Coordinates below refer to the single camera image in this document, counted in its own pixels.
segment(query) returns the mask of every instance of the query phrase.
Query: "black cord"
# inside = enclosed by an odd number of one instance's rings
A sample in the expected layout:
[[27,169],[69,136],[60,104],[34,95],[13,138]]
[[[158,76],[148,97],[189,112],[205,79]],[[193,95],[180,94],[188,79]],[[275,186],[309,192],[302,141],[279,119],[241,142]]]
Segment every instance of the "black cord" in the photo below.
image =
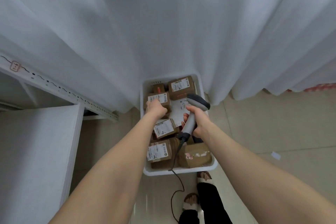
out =
[[171,198],[170,198],[170,208],[171,208],[171,213],[173,214],[173,217],[174,217],[174,219],[176,220],[177,223],[178,223],[179,221],[175,218],[175,215],[174,215],[174,212],[173,212],[173,197],[174,197],[174,195],[175,195],[176,192],[179,192],[179,191],[180,191],[180,192],[184,192],[184,185],[183,185],[183,182],[182,182],[181,178],[174,172],[173,168],[174,168],[174,166],[175,166],[176,156],[177,156],[177,154],[179,153],[180,149],[182,148],[182,145],[184,144],[184,142],[185,142],[184,140],[181,140],[181,143],[180,143],[180,145],[178,146],[177,151],[176,151],[176,154],[175,154],[175,156],[174,156],[173,166],[171,167],[171,170],[170,170],[170,171],[172,171],[172,172],[174,173],[174,175],[176,175],[177,178],[180,180],[180,182],[181,182],[181,184],[182,184],[182,188],[183,188],[183,190],[177,190],[177,191],[175,191],[175,192],[173,193],[173,195],[171,196]]

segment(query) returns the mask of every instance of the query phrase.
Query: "right arm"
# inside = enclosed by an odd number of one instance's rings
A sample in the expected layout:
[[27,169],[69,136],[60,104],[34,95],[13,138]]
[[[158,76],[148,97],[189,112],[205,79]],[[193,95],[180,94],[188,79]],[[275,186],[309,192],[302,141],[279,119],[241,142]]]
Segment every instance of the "right arm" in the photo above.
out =
[[195,113],[195,136],[208,145],[259,224],[336,223],[336,206],[313,188],[238,144],[201,109],[187,109]]

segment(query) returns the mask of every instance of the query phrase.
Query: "left arm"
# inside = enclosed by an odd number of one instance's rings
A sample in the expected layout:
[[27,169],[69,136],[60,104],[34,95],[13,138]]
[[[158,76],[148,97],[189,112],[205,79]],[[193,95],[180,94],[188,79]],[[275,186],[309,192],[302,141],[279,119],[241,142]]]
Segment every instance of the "left arm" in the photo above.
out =
[[153,127],[167,109],[149,103],[144,117],[87,173],[49,224],[128,223]]

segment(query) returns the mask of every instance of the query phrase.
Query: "tile floor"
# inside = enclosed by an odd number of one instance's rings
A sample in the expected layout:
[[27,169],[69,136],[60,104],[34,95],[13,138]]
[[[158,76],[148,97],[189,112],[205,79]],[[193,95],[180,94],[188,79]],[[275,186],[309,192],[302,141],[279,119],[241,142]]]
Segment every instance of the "tile floor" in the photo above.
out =
[[[209,110],[209,116],[225,133],[287,170],[336,204],[336,90],[288,93],[275,97],[265,92],[242,101],[228,96]],[[118,123],[84,121],[76,156],[71,191],[97,160],[140,119],[133,108]],[[271,156],[276,151],[280,160]],[[218,166],[211,171],[233,223],[257,223]],[[185,193],[177,193],[173,209],[178,217],[186,194],[196,192],[196,175],[180,175]],[[181,187],[173,176],[142,176],[131,223],[175,223],[170,197]]]

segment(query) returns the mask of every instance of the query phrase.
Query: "hand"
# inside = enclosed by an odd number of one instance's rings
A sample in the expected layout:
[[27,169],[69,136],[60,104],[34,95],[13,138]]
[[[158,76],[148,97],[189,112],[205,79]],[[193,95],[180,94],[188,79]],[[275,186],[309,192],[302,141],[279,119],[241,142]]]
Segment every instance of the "hand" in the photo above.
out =
[[154,99],[152,102],[147,101],[146,105],[146,113],[153,115],[156,120],[161,119],[168,111],[158,99]]
[[[203,112],[200,108],[197,108],[195,106],[192,105],[188,105],[186,106],[188,111],[191,111],[195,114],[195,120],[197,123],[197,128],[194,130],[194,132],[192,133],[195,137],[199,137],[204,139],[204,137],[206,137],[207,134],[207,129],[209,127],[209,125],[211,124],[211,121],[209,119],[209,117],[207,116],[207,114],[205,112]],[[187,113],[183,114],[183,120],[182,121],[182,127],[184,127],[184,125],[187,122],[189,115]]]

